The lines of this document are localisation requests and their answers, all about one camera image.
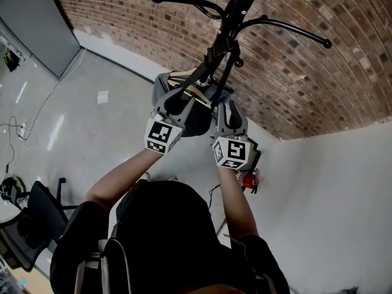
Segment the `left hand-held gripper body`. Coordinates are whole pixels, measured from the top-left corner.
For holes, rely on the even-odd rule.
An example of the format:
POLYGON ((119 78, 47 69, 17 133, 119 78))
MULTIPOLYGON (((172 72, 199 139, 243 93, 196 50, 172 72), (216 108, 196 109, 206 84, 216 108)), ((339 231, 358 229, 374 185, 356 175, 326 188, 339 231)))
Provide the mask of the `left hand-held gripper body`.
POLYGON ((145 148, 156 153, 167 154, 181 139, 185 126, 162 115, 152 112, 145 131, 145 148))

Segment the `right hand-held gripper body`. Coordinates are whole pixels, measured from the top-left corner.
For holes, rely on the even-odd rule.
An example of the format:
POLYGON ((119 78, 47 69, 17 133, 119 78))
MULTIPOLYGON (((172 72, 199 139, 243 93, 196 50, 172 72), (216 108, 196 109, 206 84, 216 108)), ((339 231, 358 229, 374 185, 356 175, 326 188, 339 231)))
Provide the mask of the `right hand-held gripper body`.
POLYGON ((259 144, 246 134, 210 136, 218 167, 232 170, 255 170, 262 151, 259 144))

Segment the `black metal coat rack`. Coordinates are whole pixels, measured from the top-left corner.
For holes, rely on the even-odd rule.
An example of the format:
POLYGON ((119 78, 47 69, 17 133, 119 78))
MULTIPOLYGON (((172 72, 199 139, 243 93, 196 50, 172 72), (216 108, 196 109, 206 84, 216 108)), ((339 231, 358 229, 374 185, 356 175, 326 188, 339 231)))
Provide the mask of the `black metal coat rack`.
POLYGON ((152 0, 156 4, 162 2, 172 2, 177 4, 187 4, 195 6, 199 11, 214 20, 220 20, 218 34, 211 47, 208 48, 204 63, 200 64, 192 74, 177 88, 186 89, 188 86, 196 84, 198 81, 206 81, 212 78, 219 64, 227 53, 230 53, 226 69, 230 71, 233 66, 242 67, 244 61, 240 58, 237 35, 245 28, 253 25, 272 25, 282 29, 295 32, 305 36, 315 42, 320 43, 325 48, 331 48, 332 43, 328 39, 319 37, 311 32, 297 28, 296 26, 268 18, 266 15, 244 21, 248 10, 255 0, 229 0, 226 8, 207 0, 152 0))

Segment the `person's left forearm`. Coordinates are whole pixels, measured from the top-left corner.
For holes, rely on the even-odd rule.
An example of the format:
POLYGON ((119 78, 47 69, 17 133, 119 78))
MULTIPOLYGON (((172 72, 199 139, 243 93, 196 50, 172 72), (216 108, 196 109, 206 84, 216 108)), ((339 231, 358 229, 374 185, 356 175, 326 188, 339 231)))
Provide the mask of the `person's left forearm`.
POLYGON ((116 202, 161 157, 161 154, 148 149, 142 150, 98 180, 88 190, 83 201, 97 203, 109 213, 116 202))

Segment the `person's right forearm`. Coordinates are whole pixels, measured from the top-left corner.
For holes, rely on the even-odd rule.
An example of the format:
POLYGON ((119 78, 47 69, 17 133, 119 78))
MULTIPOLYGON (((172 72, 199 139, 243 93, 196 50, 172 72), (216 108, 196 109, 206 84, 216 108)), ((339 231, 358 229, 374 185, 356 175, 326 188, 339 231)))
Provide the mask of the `person's right forearm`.
POLYGON ((239 240, 246 236, 258 236, 254 215, 235 171, 225 167, 218 167, 217 170, 230 237, 239 240))

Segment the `grey hanging garment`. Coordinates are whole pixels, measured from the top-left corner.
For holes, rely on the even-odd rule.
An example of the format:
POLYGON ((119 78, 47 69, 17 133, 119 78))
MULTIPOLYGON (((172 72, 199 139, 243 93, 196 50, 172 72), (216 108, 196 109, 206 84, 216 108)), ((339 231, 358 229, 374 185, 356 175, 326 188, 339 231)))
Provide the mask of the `grey hanging garment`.
MULTIPOLYGON (((171 72, 160 73, 154 80, 153 95, 151 99, 151 103, 154 107, 158 100, 172 89, 172 87, 168 84, 170 74, 171 72)), ((210 100, 216 89, 216 85, 211 85, 204 93, 205 97, 210 100)), ((218 102, 226 103, 230 96, 231 94, 226 89, 223 89, 218 102)))

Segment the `red fire extinguisher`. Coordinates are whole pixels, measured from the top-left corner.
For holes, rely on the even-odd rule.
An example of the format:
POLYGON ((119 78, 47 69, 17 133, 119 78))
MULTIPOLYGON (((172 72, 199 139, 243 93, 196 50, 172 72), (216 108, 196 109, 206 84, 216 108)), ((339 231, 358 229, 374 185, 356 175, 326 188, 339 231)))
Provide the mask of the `red fire extinguisher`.
POLYGON ((255 168, 252 171, 239 171, 236 174, 236 177, 243 190, 250 189, 252 194, 257 193, 258 185, 260 184, 259 169, 255 168))

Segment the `person's black clothing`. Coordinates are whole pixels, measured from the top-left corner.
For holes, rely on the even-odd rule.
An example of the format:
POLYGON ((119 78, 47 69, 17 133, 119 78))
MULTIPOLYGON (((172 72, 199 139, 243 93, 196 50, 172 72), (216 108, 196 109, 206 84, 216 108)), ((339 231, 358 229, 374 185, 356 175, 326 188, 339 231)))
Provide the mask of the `person's black clothing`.
POLYGON ((183 294, 224 284, 245 294, 290 294, 267 243, 246 236, 221 244, 207 203, 177 181, 143 181, 118 205, 117 223, 94 202, 78 206, 53 254, 55 294, 74 294, 77 268, 106 240, 112 294, 183 294))

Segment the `black office chair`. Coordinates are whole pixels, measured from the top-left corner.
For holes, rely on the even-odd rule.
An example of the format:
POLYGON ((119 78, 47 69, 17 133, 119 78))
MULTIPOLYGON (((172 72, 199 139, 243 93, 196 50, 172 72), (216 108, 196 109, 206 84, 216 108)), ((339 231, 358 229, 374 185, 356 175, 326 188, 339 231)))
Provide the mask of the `black office chair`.
POLYGON ((66 183, 59 178, 56 195, 52 195, 40 181, 35 181, 29 192, 12 196, 27 198, 27 207, 12 219, 0 223, 0 257, 11 269, 30 272, 41 252, 62 237, 68 218, 66 210, 75 205, 61 204, 61 189, 66 183))

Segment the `grey metal cabinet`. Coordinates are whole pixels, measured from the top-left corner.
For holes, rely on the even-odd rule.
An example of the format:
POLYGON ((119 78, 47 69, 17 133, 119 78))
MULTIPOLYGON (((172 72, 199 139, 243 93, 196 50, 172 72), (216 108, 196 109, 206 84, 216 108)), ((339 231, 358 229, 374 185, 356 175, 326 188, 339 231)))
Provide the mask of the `grey metal cabinet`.
POLYGON ((0 0, 0 32, 58 79, 80 51, 55 0, 0 0))

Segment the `black helmet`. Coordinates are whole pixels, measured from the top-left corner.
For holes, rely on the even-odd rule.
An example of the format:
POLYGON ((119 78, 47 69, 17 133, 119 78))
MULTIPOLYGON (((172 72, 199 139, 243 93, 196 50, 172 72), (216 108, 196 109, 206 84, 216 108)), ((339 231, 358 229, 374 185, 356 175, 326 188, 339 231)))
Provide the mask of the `black helmet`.
POLYGON ((26 192, 26 187, 18 176, 8 175, 0 183, 0 196, 16 205, 17 200, 22 198, 26 192))

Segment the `black and yellow bag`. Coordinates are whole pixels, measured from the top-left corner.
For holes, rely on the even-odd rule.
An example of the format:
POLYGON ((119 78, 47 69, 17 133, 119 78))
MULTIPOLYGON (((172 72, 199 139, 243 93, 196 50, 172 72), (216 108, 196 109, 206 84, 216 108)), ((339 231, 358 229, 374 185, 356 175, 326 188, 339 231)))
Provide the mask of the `black and yellow bag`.
POLYGON ((14 52, 7 49, 4 54, 4 62, 9 71, 13 72, 19 66, 20 59, 14 52))

